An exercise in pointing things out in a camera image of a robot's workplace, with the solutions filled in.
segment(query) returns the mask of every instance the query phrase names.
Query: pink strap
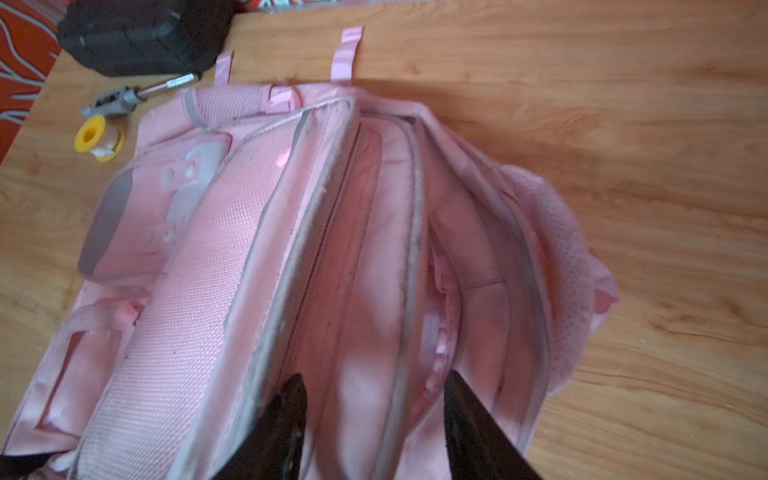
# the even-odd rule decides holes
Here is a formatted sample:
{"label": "pink strap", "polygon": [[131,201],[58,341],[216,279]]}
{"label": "pink strap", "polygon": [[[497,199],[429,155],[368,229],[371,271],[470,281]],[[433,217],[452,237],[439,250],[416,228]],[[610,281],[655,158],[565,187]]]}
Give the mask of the pink strap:
{"label": "pink strap", "polygon": [[361,38],[362,27],[345,28],[341,32],[341,45],[333,54],[331,81],[349,83],[352,80],[352,63],[355,61],[357,44]]}
{"label": "pink strap", "polygon": [[222,51],[216,57],[216,69],[214,70],[214,87],[220,87],[230,83],[230,68],[232,67],[232,52]]}
{"label": "pink strap", "polygon": [[590,330],[594,332],[605,322],[608,310],[619,301],[621,294],[614,274],[594,255],[589,256],[594,278],[594,316]]}
{"label": "pink strap", "polygon": [[302,107],[299,92],[293,87],[272,87],[270,89],[268,114],[286,113]]}
{"label": "pink strap", "polygon": [[[104,301],[81,307],[61,323],[18,407],[4,455],[62,452],[78,446],[143,308],[139,299]],[[104,361],[95,365],[93,360],[99,357]]]}

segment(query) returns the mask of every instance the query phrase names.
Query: grey panel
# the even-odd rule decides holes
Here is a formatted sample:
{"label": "grey panel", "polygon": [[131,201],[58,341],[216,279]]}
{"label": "grey panel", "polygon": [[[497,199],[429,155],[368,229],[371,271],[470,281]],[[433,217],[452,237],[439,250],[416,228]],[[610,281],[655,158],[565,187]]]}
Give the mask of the grey panel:
{"label": "grey panel", "polygon": [[109,185],[80,252],[78,270],[83,275],[93,276],[96,265],[107,251],[128,205],[133,184],[134,169],[129,168]]}

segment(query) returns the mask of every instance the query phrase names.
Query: pink webbing loop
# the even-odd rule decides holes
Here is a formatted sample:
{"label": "pink webbing loop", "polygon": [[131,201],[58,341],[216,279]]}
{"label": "pink webbing loop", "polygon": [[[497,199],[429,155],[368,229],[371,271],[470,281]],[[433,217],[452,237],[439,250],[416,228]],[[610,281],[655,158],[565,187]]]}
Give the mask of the pink webbing loop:
{"label": "pink webbing loop", "polygon": [[216,68],[214,69],[214,87],[230,83],[230,67],[232,67],[232,52],[222,51],[216,57]]}
{"label": "pink webbing loop", "polygon": [[594,316],[590,328],[594,332],[605,322],[608,310],[619,301],[621,294],[614,274],[597,257],[590,255],[589,264],[594,278]]}
{"label": "pink webbing loop", "polygon": [[357,44],[361,38],[362,27],[345,28],[341,32],[341,45],[333,54],[331,81],[349,83],[352,80],[352,63],[355,61]]}
{"label": "pink webbing loop", "polygon": [[299,92],[293,87],[272,87],[270,89],[268,114],[286,113],[302,107]]}

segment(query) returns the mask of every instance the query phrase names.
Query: grey trim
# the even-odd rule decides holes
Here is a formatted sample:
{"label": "grey trim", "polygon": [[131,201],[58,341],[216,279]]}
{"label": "grey trim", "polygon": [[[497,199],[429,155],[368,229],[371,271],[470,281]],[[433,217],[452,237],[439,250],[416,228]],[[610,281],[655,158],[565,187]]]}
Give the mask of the grey trim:
{"label": "grey trim", "polygon": [[301,131],[304,129],[304,124],[306,123],[306,119],[309,117],[310,117],[310,111],[305,110],[301,114],[299,123],[296,125],[296,131],[293,132],[293,141],[291,141],[290,143],[290,156],[288,157],[289,162],[290,162],[290,158],[293,156],[293,153],[296,151],[296,145],[299,143],[299,138],[301,138]]}
{"label": "grey trim", "polygon": [[208,122],[197,113],[194,90],[190,89],[184,92],[184,109],[187,111],[187,116],[192,122],[192,125],[200,128],[208,128]]}
{"label": "grey trim", "polygon": [[101,258],[107,252],[114,233],[118,230],[120,220],[123,218],[128,198],[131,196],[131,188],[134,184],[134,169],[128,168],[109,184],[104,193],[101,207],[97,210],[96,218],[85,239],[85,245],[80,253],[78,270],[85,276],[93,276],[94,270]]}

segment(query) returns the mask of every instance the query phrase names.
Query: yellow tape roll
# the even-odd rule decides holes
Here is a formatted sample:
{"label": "yellow tape roll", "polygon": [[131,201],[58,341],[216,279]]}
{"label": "yellow tape roll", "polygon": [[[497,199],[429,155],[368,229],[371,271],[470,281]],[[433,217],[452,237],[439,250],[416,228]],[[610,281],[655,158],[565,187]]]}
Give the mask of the yellow tape roll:
{"label": "yellow tape roll", "polygon": [[100,162],[110,161],[125,142],[122,128],[107,123],[104,115],[87,119],[74,136],[74,149],[82,154],[91,152]]}

